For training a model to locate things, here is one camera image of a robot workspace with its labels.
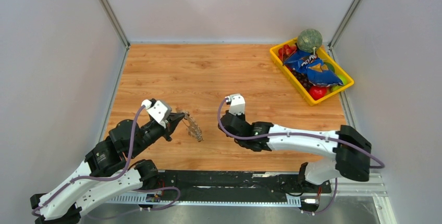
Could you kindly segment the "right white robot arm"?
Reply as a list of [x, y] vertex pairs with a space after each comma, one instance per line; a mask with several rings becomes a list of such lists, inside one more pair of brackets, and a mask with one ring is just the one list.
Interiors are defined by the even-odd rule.
[[301, 165], [298, 186], [312, 191], [323, 182], [344, 177], [367, 182], [370, 177], [371, 143], [354, 127], [339, 130], [308, 131], [285, 128], [271, 122], [248, 123], [244, 115], [226, 112], [218, 127], [241, 147], [260, 151], [297, 151], [319, 155], [321, 160]]

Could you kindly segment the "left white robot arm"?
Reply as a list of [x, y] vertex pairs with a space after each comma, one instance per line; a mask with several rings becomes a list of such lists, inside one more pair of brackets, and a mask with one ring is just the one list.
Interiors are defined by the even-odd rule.
[[142, 159], [132, 166], [127, 163], [161, 137], [171, 141], [171, 134], [184, 117], [185, 113], [170, 113], [166, 127], [152, 117], [142, 126], [135, 120], [119, 122], [64, 182], [48, 193], [30, 197], [35, 223], [78, 223], [117, 195], [157, 189], [161, 183], [152, 160]]

